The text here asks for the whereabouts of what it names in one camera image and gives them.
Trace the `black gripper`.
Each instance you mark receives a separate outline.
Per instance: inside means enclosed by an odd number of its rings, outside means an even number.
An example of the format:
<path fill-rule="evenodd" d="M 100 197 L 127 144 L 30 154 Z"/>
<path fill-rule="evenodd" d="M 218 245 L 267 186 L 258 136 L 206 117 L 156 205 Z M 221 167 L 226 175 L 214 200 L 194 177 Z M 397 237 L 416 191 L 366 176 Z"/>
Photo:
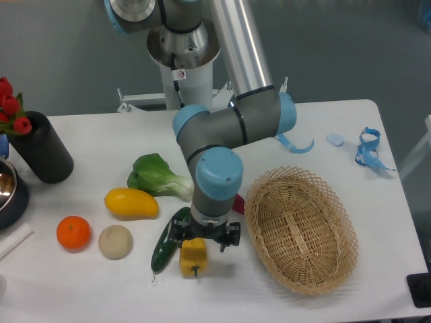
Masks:
<path fill-rule="evenodd" d="M 220 252 L 224 252 L 226 247 L 239 246 L 240 236 L 240 222 L 202 225 L 193 218 L 189 221 L 174 218 L 168 227 L 168 240 L 175 242 L 178 248 L 182 248 L 184 241 L 204 238 L 219 242 Z"/>

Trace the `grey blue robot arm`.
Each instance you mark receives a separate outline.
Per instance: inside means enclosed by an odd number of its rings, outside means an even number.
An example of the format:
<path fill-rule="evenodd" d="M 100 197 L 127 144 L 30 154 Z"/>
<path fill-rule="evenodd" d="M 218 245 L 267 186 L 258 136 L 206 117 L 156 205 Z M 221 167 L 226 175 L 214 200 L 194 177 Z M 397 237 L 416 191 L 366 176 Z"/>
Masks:
<path fill-rule="evenodd" d="M 107 1 L 114 27 L 125 33 L 147 30 L 147 49 L 167 68 L 176 115 L 172 126 L 195 188 L 189 216 L 173 218 L 168 239 L 177 243 L 211 239 L 237 246 L 240 224 L 228 214 L 242 183 L 243 166 L 234 148 L 292 129 L 296 109 L 271 80 L 248 1 L 210 1 L 210 19 L 200 1 Z M 233 104 L 211 112 L 198 102 L 199 90 L 185 90 L 191 71 L 222 55 L 233 83 Z"/>

